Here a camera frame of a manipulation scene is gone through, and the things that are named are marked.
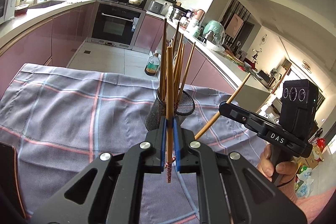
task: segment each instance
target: hand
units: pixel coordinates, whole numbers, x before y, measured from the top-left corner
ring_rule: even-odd
[[[271,156],[271,145],[267,145],[264,151],[260,155],[260,162],[257,169],[262,173],[269,181],[272,182],[272,175],[274,172],[274,166],[272,165],[269,157]],[[283,175],[279,184],[290,181],[296,174],[297,163],[293,161],[284,161],[276,166],[276,171]]]

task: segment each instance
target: countertop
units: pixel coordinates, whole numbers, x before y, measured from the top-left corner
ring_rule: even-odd
[[[15,17],[0,25],[0,48],[21,32],[44,19],[95,1],[96,0],[66,0],[63,3],[46,8],[28,9],[25,15]]]
[[[146,14],[160,18],[160,19],[165,18],[163,15],[158,15],[152,12],[146,12]],[[167,19],[167,23],[176,29],[177,25],[174,22]],[[212,50],[209,50],[206,46],[204,46],[204,44],[201,41],[199,41],[198,39],[190,35],[189,32],[181,28],[179,29],[179,32],[182,33],[184,37],[187,38],[190,42],[196,43],[196,47],[201,52],[203,52],[203,54],[206,55],[219,68],[219,70],[223,73],[224,78],[229,82],[229,84],[234,89],[237,89],[241,85],[241,83],[247,76],[248,72],[242,71],[234,62],[232,62],[228,58],[225,58],[221,56],[220,54]],[[255,79],[254,77],[250,77],[247,80],[246,85],[269,93],[269,90],[265,88],[265,86],[262,83],[260,83],[257,79]]]

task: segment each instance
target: gray fabric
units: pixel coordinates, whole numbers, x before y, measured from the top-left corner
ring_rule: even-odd
[[[146,115],[158,81],[114,73],[27,64],[0,101],[0,141],[18,151],[19,181],[33,214],[51,195],[101,152],[124,153],[146,137]],[[182,127],[195,134],[228,95],[186,86],[195,111]],[[254,166],[263,140],[241,124],[220,117],[201,142],[214,151],[240,152]],[[144,178],[141,223],[199,223],[196,177],[173,169]]]

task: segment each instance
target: camera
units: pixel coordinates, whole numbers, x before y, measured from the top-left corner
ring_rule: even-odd
[[[307,141],[318,95],[318,87],[308,79],[285,81],[279,124],[300,140]]]

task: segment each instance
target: black mesh cup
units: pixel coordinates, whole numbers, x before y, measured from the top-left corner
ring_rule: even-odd
[[[194,100],[187,92],[183,91],[177,109],[176,111],[174,111],[175,118],[178,119],[179,123],[181,124],[187,118],[187,116],[194,112],[194,110]],[[166,116],[166,103],[162,102],[162,100],[160,99],[159,89],[157,89],[154,104],[145,119],[145,126],[147,130],[151,131],[154,129],[158,129],[162,116]]]

